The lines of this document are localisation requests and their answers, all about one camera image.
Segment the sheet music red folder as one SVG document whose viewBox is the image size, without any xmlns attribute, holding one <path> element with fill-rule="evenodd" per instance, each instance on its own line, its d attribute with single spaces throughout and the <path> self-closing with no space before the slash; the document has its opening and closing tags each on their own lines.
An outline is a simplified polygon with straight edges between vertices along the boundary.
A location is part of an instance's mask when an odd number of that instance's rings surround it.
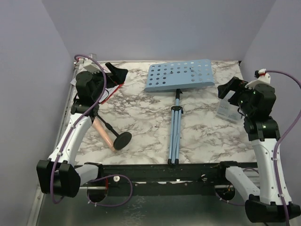
<svg viewBox="0 0 301 226">
<path fill-rule="evenodd" d="M 121 88 L 123 84 L 120 84 L 118 86 L 115 86 L 113 88 L 106 88 L 102 98 L 100 99 L 99 103 L 103 104 L 105 103 L 119 88 Z"/>
</svg>

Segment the light blue music stand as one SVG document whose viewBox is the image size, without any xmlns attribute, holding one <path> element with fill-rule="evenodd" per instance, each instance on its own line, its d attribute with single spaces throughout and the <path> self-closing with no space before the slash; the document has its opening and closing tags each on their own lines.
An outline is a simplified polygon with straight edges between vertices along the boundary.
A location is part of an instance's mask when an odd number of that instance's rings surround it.
<svg viewBox="0 0 301 226">
<path fill-rule="evenodd" d="M 214 77 L 209 59 L 152 64 L 149 67 L 146 92 L 175 91 L 175 105 L 171 107 L 169 156 L 167 163 L 179 163 L 181 119 L 183 108 L 180 95 L 183 89 L 198 89 L 214 86 Z"/>
</svg>

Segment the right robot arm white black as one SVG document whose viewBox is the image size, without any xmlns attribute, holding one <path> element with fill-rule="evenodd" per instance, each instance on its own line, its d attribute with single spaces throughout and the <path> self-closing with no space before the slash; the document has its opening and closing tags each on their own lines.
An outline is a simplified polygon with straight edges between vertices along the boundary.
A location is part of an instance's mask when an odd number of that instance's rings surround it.
<svg viewBox="0 0 301 226">
<path fill-rule="evenodd" d="M 244 129 L 253 147 L 260 185 L 256 186 L 238 166 L 217 171 L 217 181 L 229 182 L 245 202 L 245 212 L 253 223 L 289 223 L 301 215 L 301 208 L 294 204 L 286 188 L 280 158 L 281 139 L 277 122 L 271 117 L 276 101 L 275 89 L 268 82 L 246 82 L 233 77 L 218 86 L 218 97 L 228 99 L 244 115 Z"/>
</svg>

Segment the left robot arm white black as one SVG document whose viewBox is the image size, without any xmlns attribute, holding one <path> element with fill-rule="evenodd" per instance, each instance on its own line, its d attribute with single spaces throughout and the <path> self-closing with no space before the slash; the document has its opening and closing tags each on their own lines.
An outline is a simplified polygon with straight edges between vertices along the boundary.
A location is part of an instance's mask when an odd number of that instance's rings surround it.
<svg viewBox="0 0 301 226">
<path fill-rule="evenodd" d="M 93 72 L 86 69 L 77 73 L 75 87 L 77 97 L 71 106 L 71 116 L 61 140 L 47 160 L 40 160 L 36 170 L 44 194 L 75 197 L 79 187 L 87 182 L 99 186 L 104 174 L 95 163 L 75 168 L 75 158 L 80 144 L 94 122 L 99 101 L 106 88 L 113 88 L 125 82 L 127 69 L 117 68 L 107 62 L 109 72 L 100 69 Z"/>
</svg>

